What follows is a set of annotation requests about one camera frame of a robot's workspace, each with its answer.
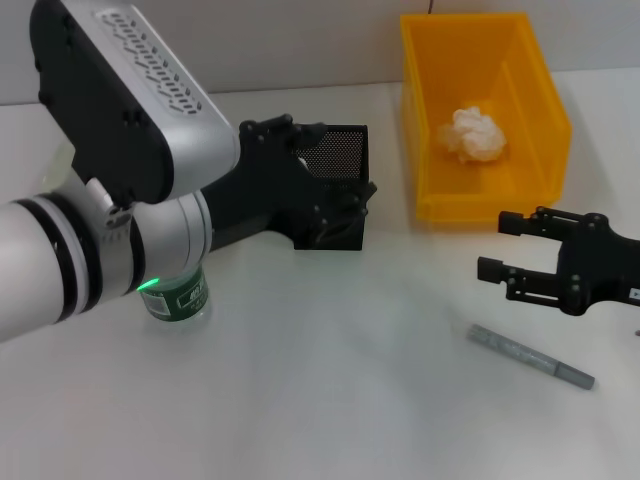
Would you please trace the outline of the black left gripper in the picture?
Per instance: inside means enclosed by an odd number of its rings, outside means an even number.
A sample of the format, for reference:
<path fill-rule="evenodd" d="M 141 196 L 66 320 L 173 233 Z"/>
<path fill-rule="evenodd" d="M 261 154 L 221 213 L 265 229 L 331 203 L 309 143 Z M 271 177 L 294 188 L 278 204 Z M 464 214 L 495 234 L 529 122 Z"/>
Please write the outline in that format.
<path fill-rule="evenodd" d="M 300 124 L 290 114 L 239 126 L 240 157 L 226 175 L 201 190 L 212 226 L 211 248 L 219 250 L 268 229 L 282 213 L 311 216 L 322 188 L 295 154 L 315 147 L 324 123 Z M 371 181 L 327 186 L 334 214 L 318 237 L 319 249 L 362 249 Z"/>

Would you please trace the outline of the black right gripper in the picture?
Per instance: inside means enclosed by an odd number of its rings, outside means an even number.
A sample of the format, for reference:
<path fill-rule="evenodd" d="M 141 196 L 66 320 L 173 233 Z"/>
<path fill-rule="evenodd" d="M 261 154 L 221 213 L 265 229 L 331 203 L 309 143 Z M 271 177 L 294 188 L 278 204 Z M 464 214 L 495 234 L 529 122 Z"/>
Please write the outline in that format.
<path fill-rule="evenodd" d="M 498 232 L 561 239 L 556 274 L 478 258 L 477 278 L 504 282 L 508 300 L 559 306 L 573 316 L 601 302 L 639 305 L 639 242 L 617 234 L 605 215 L 547 207 L 538 207 L 528 217 L 502 211 Z"/>

